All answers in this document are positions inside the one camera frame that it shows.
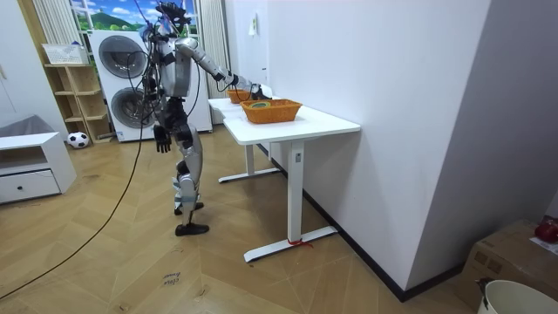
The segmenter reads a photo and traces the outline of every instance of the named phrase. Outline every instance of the washing machine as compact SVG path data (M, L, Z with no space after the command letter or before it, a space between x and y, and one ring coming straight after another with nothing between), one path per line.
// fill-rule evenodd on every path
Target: washing machine
M136 99L142 99L143 90L136 89L136 98L130 86L128 71L134 87L137 85L141 87L141 77L147 67L147 56L144 53L134 53L130 56L129 67L126 65L131 53L146 52L146 46L135 31L92 31L89 39L117 137L119 141L139 140L140 120L144 107ZM195 102L198 86L196 64L194 61L192 63L190 90L184 102L184 110L187 113ZM188 122L198 131L212 131L206 75L203 70L199 79L198 99ZM142 139L153 138L154 123L155 117L151 115L144 123Z
M152 111L150 106L145 108L141 104L140 82L147 67L146 46L135 31L92 31L89 40L117 137L119 141L139 140L142 114ZM134 88L139 86L135 95L128 74ZM153 138L154 123L151 114L145 120L142 139Z

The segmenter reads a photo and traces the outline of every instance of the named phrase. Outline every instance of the cardboard box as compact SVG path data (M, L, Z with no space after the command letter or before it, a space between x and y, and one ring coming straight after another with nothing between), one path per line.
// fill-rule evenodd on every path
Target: cardboard box
M478 310L480 289L475 280L511 280L558 301L558 256L529 240L536 224L522 220L474 244L456 283L456 294Z

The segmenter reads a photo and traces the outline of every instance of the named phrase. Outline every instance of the wooden floor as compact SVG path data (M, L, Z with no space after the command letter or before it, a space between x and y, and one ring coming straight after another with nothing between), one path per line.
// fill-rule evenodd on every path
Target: wooden floor
M339 235L246 264L249 249L286 236L281 174L220 185L244 169L226 129L203 134L205 235L178 238L171 177L179 156L144 142L115 216L69 262L0 301L1 313L473 313L449 283L400 304ZM0 207L0 294L59 263L105 221L122 193L138 143L70 151L78 178L65 195ZM257 151L256 168L269 167ZM326 225L307 203L303 231Z

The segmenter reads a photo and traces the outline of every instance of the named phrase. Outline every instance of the humanoid robot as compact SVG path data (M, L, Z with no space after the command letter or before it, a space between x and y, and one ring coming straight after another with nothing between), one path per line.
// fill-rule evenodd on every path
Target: humanoid robot
M159 69L160 77L155 73L148 73L144 79L146 94L160 97L158 123L153 127L157 151L170 151L172 137L182 154L182 160L176 164L176 179L174 188L178 191L175 200L175 215L183 215L182 224L175 230L177 236L203 234L209 231L209 226L192 222L196 209L203 207L198 202L201 167L203 153L200 137L195 127L188 124L188 116L184 112L182 103L190 91L191 59L204 71L209 73L217 82L224 82L226 86L233 86L251 93L252 99L270 99L271 89L265 85L254 84L249 80L233 74L216 65L203 51L197 40L193 38L177 38L184 24L189 24L186 13L174 3L162 3L157 10L173 21L174 32L167 35L154 34L150 57Z

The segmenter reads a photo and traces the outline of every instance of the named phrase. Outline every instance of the table leg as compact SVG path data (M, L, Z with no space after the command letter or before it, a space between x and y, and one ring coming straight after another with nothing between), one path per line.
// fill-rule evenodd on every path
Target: table leg
M302 233L303 220L303 170L304 170L304 142L293 141L290 143L289 152L289 185L288 192L288 227L287 239L275 242L258 249L252 249L244 254L246 263L256 261L262 257L281 252L293 247L289 242L302 240L310 242L324 236L336 234L337 230L331 226Z
M246 158L246 173L234 174L234 175L222 177L219 179L219 183L225 183L229 181L236 181L236 180L251 178L251 177L264 175L264 174L274 174L274 173L281 172L281 170L279 170L276 167L272 167L270 169L264 169L264 170L254 170L254 146L252 145L246 145L244 147L244 154Z

